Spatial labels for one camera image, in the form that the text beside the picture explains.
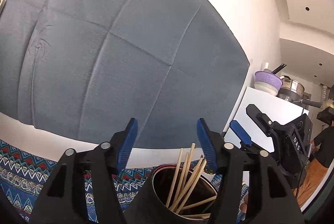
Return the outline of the patterned blue tablecloth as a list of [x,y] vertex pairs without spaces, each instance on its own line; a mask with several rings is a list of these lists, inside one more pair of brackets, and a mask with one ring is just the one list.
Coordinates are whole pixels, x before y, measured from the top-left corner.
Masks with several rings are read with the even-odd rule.
[[[34,203],[55,161],[20,150],[1,141],[1,189],[17,213],[29,223]],[[124,169],[113,182],[121,209],[126,210],[154,167]]]

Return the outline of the purple colander basket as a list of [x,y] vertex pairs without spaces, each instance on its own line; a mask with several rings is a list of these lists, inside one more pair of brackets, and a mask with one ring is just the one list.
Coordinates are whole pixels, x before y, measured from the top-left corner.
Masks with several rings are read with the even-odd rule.
[[272,85],[277,90],[280,90],[280,88],[283,85],[282,79],[280,79],[278,76],[266,72],[266,71],[257,71],[255,72],[255,81],[260,81],[269,85]]

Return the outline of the grey wall cloth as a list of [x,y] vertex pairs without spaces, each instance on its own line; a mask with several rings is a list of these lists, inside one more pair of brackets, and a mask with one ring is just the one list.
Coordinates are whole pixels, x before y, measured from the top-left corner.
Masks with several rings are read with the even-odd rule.
[[7,0],[1,112],[71,139],[138,120],[139,148],[223,130],[249,61],[208,0]]

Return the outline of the white bowl under colander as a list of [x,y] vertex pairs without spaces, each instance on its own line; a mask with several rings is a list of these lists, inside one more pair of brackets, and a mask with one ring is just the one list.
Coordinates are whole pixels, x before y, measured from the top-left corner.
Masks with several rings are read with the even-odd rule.
[[254,82],[254,88],[256,90],[260,90],[260,91],[269,93],[270,95],[273,95],[275,97],[276,97],[276,95],[278,95],[278,90],[275,87],[273,87],[270,84],[261,82],[261,81],[255,81]]

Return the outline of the steel cooking pot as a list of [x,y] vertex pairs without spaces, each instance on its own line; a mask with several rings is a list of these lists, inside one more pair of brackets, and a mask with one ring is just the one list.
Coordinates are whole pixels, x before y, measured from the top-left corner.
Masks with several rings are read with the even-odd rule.
[[289,102],[298,102],[302,100],[305,88],[297,80],[291,79],[289,76],[282,76],[282,86],[278,91],[278,97]]

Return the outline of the person in black shirt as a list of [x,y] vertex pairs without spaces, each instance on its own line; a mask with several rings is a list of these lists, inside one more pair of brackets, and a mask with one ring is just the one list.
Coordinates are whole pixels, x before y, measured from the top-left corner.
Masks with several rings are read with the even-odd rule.
[[333,161],[333,121],[311,142],[313,159],[306,169],[306,177],[299,188],[297,202],[300,207],[311,197],[323,180]]

